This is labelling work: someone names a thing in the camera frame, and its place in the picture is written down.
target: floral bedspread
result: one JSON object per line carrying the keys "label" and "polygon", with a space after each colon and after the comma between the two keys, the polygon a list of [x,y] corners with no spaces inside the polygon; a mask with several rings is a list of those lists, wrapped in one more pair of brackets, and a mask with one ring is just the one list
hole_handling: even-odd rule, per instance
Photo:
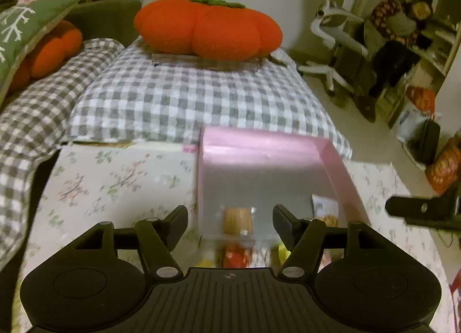
{"label": "floral bedspread", "polygon": [[[200,261],[195,223],[194,148],[178,144],[140,143],[128,148],[72,145],[61,150],[43,193],[21,267],[13,308],[13,332],[31,324],[19,300],[24,277],[94,224],[110,220],[130,227],[147,217],[165,217],[179,204],[190,212],[189,228],[173,252],[187,269]],[[393,194],[409,192],[391,165],[346,161],[374,229],[432,270],[442,285],[442,301],[430,324],[437,333],[455,332],[449,284],[427,229],[408,227],[391,218],[384,204]],[[137,252],[119,257],[139,266]]]}

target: chair base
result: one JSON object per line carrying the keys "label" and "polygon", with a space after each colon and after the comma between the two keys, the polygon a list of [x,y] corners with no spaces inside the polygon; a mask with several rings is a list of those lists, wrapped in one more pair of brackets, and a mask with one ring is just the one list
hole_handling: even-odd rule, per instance
{"label": "chair base", "polygon": [[298,71],[304,73],[313,73],[316,75],[326,75],[325,90],[330,94],[334,95],[334,81],[344,87],[346,90],[354,94],[356,91],[354,88],[346,82],[346,80],[336,72],[335,68],[325,64],[317,64],[314,62],[306,62],[307,65],[298,67]]}

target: bed sheet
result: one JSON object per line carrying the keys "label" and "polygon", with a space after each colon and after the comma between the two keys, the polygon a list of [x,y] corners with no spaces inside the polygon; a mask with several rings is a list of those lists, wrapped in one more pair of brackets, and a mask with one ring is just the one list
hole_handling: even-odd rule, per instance
{"label": "bed sheet", "polygon": [[[98,222],[110,220],[115,227],[130,227],[147,217],[165,217],[178,204],[184,204],[190,214],[189,227],[172,254],[183,269],[200,261],[195,221],[196,163],[195,148],[178,144],[140,143],[127,149],[64,147],[31,230],[15,295],[13,332],[25,333],[31,327],[19,300],[24,277]],[[439,279],[442,300],[431,328],[437,333],[455,332],[449,284],[429,231],[408,227],[384,210],[391,195],[409,194],[397,172],[391,165],[355,161],[345,161],[345,165],[372,227]],[[119,257],[140,266],[136,251],[120,251]]]}
{"label": "bed sheet", "polygon": [[33,82],[0,115],[0,270],[26,235],[34,173],[51,158],[81,93],[123,50],[116,40],[85,41],[78,55]]}
{"label": "bed sheet", "polygon": [[140,37],[87,88],[65,139],[196,144],[203,126],[211,124],[324,137],[351,158],[349,142],[294,61],[281,49],[273,55],[205,68],[199,58],[153,56]]}

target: clothes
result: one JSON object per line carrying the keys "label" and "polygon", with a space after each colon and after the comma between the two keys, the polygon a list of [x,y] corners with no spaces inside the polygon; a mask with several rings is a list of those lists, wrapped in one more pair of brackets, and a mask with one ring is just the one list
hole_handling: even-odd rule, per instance
{"label": "clothes", "polygon": [[[391,19],[392,16],[402,13],[397,18]],[[377,31],[387,40],[396,40],[408,47],[413,46],[418,38],[418,29],[409,35],[400,35],[397,32],[407,31],[409,29],[408,17],[404,13],[403,5],[398,0],[383,0],[372,12],[372,23]]]}
{"label": "clothes", "polygon": [[387,25],[396,35],[411,35],[418,29],[416,21],[410,19],[403,11],[388,17]]}
{"label": "clothes", "polygon": [[369,122],[373,123],[376,121],[376,98],[371,97],[370,95],[358,95],[354,96],[354,103],[360,111],[360,113],[365,117]]}
{"label": "clothes", "polygon": [[402,75],[409,71],[412,65],[411,51],[397,41],[387,41],[373,60],[373,70],[376,72],[376,84],[368,94],[378,98],[386,85],[395,86]]}
{"label": "clothes", "polygon": [[363,27],[365,46],[369,56],[368,61],[373,61],[376,53],[386,44],[386,38],[378,32],[371,20],[365,20]]}

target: orange bag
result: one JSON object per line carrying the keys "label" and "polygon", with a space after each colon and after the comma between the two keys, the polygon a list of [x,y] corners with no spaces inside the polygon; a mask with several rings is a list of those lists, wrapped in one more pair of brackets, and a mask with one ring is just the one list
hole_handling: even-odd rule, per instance
{"label": "orange bag", "polygon": [[407,98],[424,115],[432,117],[435,113],[435,92],[422,87],[410,86],[407,89]]}
{"label": "orange bag", "polygon": [[435,159],[434,164],[426,169],[426,178],[437,194],[443,194],[458,178],[461,163],[460,140],[451,138]]}

